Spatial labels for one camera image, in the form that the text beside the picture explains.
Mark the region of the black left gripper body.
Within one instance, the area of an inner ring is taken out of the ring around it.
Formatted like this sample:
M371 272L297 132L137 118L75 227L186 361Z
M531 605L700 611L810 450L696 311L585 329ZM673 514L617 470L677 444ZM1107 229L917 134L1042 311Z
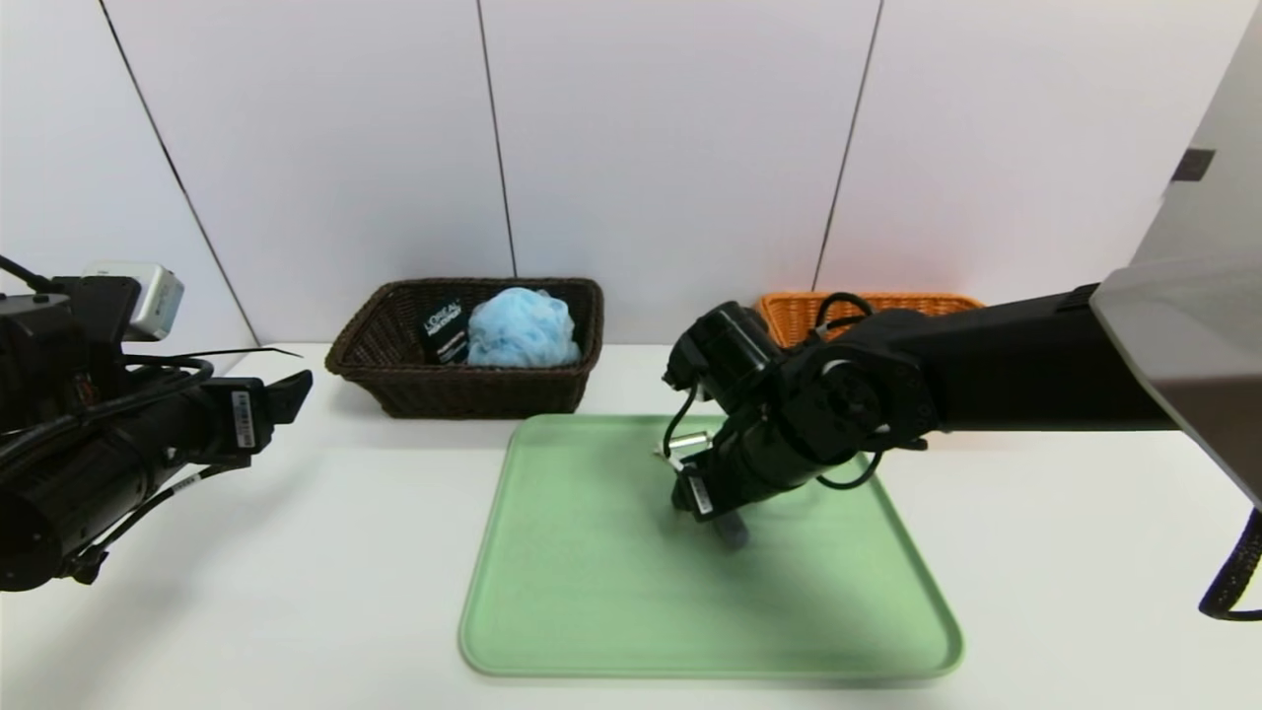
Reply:
M249 467L273 431L257 378L211 380L141 409L141 449L170 464Z

